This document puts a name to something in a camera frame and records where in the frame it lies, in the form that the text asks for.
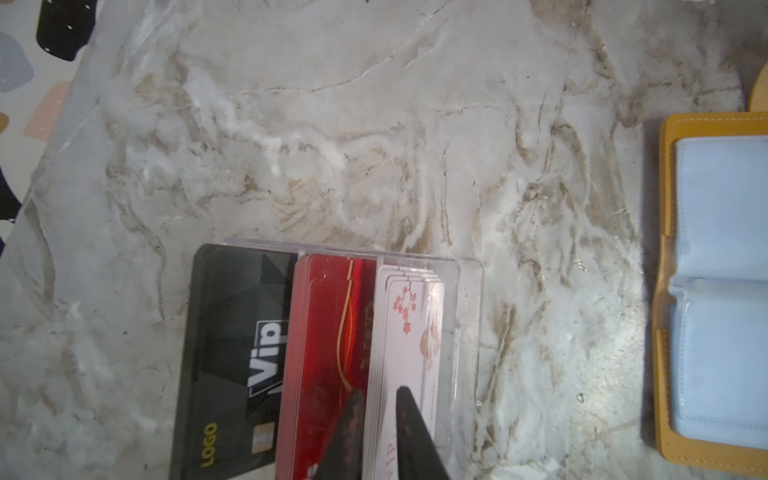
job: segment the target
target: gray marble tabletop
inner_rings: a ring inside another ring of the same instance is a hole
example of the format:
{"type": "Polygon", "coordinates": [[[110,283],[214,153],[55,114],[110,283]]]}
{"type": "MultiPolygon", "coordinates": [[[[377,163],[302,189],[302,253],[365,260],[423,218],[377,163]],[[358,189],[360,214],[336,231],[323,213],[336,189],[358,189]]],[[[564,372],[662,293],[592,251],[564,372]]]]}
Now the gray marble tabletop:
{"type": "Polygon", "coordinates": [[[167,477],[230,236],[483,263],[468,478],[720,477],[654,448],[648,312],[660,122],[768,58],[723,3],[109,2],[0,260],[4,478],[167,477]]]}

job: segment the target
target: stack of red cards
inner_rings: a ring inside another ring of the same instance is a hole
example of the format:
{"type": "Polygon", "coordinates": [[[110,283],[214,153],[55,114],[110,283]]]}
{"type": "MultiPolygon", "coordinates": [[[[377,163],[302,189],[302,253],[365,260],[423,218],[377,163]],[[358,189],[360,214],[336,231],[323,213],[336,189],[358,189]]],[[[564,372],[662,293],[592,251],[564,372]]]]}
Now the stack of red cards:
{"type": "Polygon", "coordinates": [[[431,270],[382,265],[376,273],[363,480],[398,478],[395,398],[400,386],[411,389],[434,438],[444,295],[443,282],[431,270]]]}
{"type": "Polygon", "coordinates": [[[376,261],[305,255],[296,263],[276,479],[311,478],[344,402],[365,392],[376,261]]]}

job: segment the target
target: black vip card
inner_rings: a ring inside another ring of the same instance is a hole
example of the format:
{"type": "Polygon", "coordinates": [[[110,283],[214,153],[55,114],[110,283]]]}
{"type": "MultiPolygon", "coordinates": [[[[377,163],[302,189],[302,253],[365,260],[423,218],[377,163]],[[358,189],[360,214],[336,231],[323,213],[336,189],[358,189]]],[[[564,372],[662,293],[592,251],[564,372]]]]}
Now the black vip card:
{"type": "Polygon", "coordinates": [[[295,253],[203,245],[195,255],[172,480],[275,462],[295,253]]]}

